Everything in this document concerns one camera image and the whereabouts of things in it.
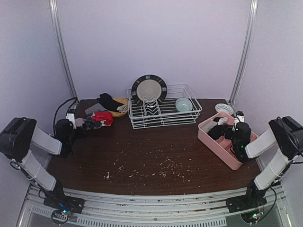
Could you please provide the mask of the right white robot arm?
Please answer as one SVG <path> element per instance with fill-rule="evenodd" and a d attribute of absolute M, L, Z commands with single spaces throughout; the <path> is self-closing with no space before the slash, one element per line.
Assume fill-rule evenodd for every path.
<path fill-rule="evenodd" d="M 251 140 L 250 126 L 235 120 L 231 133 L 231 152 L 245 163 L 268 151 L 275 151 L 267 166 L 247 186 L 247 196 L 256 197 L 282 178 L 286 169 L 303 155 L 303 126 L 290 116 L 269 121 L 269 127 Z"/>

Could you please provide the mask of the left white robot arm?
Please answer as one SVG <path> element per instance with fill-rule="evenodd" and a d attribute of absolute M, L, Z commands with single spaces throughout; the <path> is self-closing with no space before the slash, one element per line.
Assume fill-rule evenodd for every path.
<path fill-rule="evenodd" d="M 50 156 L 67 158 L 73 153 L 75 140 L 84 136 L 85 126 L 77 126 L 68 119 L 55 124 L 52 136 L 40 129 L 35 119 L 14 118 L 0 134 L 0 151 L 11 160 L 14 169 L 20 170 L 47 197 L 64 201 L 66 195 L 62 184 L 46 171 L 31 148 L 36 146 Z"/>

